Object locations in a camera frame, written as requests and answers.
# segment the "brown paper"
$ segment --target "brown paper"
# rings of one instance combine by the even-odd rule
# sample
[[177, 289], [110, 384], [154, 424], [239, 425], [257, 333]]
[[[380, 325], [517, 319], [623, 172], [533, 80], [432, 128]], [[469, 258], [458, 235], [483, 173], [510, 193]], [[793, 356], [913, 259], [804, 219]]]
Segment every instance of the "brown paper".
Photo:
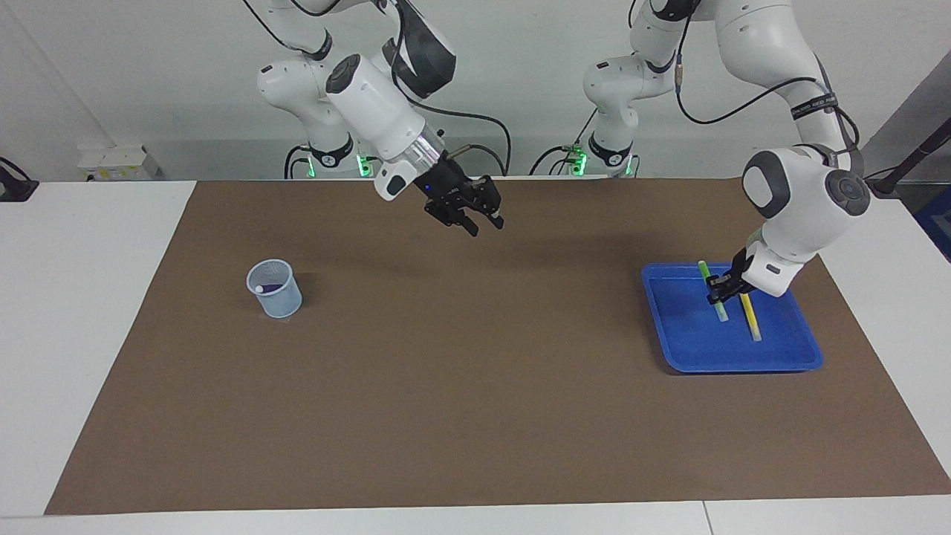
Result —
[[[47, 514], [951, 492], [819, 260], [822, 369], [664, 363], [640, 270], [731, 258], [738, 181], [500, 189], [473, 239], [412, 190], [199, 184]], [[284, 321], [243, 285], [271, 257]]]

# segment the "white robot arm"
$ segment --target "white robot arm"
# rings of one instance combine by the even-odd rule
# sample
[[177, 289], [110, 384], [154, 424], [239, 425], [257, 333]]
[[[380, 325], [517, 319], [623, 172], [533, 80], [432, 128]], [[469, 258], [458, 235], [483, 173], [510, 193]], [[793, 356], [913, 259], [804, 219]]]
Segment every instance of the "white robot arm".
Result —
[[[469, 208], [502, 228], [501, 197], [492, 179], [469, 179], [397, 85], [402, 82], [424, 99], [449, 84], [456, 72], [451, 45], [409, 0], [268, 1], [268, 20], [301, 57], [262, 69], [258, 84], [268, 102], [301, 119], [322, 165], [345, 158], [356, 135], [373, 145], [383, 162], [376, 178], [383, 199], [392, 201], [416, 184], [429, 199], [426, 211], [447, 227], [459, 225], [477, 235], [478, 227], [464, 211]], [[387, 41], [374, 61], [354, 54], [329, 69], [333, 41], [313, 17], [363, 2], [372, 2], [398, 25], [398, 37]], [[350, 159], [347, 167], [356, 163]]]
[[632, 101], [672, 89], [679, 99], [677, 45], [691, 20], [710, 18], [731, 74], [768, 89], [782, 85], [775, 92], [789, 104], [803, 143], [762, 151], [747, 164], [744, 191], [767, 221], [732, 269], [708, 280], [708, 298], [722, 302], [755, 288], [778, 297], [870, 203], [857, 140], [845, 134], [838, 100], [789, 0], [647, 0], [631, 31], [634, 55], [596, 64], [585, 76], [599, 111], [590, 146], [613, 174], [623, 173], [637, 126]]
[[476, 236], [478, 227], [463, 210], [469, 208], [502, 228], [502, 198], [492, 179], [469, 179], [391, 79], [365, 57], [354, 54], [341, 61], [326, 91], [343, 117], [379, 151], [384, 161], [376, 179], [380, 196], [392, 200], [416, 184], [429, 199], [426, 212], [447, 227], [459, 225]]
[[311, 12], [345, 10], [368, 0], [267, 0], [264, 20], [282, 43], [300, 54], [261, 69], [258, 89], [273, 107], [297, 117], [307, 134], [311, 161], [324, 172], [362, 170], [356, 140], [351, 128], [327, 100], [323, 88], [333, 70], [330, 57], [333, 38], [315, 24]]

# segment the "blue tray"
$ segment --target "blue tray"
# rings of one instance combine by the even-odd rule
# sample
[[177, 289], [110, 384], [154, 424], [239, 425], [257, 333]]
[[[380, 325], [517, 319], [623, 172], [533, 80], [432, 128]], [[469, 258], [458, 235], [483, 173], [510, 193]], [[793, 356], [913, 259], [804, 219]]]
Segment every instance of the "blue tray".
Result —
[[[710, 264], [714, 274], [729, 264]], [[729, 321], [720, 323], [707, 303], [707, 285], [695, 264], [651, 264], [642, 272], [657, 335], [667, 362], [684, 373], [809, 371], [823, 365], [792, 292], [776, 299], [749, 294], [763, 342], [753, 342], [740, 300], [726, 303]]]

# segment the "white table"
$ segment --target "white table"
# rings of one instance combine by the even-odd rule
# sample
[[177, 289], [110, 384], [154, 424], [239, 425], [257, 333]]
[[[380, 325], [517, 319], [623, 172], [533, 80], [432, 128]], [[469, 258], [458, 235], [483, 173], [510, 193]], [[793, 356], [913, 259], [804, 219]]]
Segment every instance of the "white table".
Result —
[[[0, 533], [951, 533], [947, 496], [40, 518], [193, 188], [44, 184], [0, 205]], [[948, 470], [951, 266], [898, 201], [823, 259]]]

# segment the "green marker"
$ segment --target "green marker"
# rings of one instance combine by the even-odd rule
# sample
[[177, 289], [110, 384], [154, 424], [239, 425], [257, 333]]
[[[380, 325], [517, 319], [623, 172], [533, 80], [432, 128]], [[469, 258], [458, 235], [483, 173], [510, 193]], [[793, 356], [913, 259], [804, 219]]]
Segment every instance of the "green marker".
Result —
[[[707, 285], [707, 279], [710, 278], [710, 268], [707, 266], [707, 263], [701, 260], [697, 262], [697, 267], [700, 268], [700, 274], [704, 276], [704, 286]], [[727, 316], [727, 309], [723, 306], [723, 303], [716, 303], [713, 305], [716, 309], [716, 315], [720, 318], [720, 323], [728, 322], [729, 316]]]

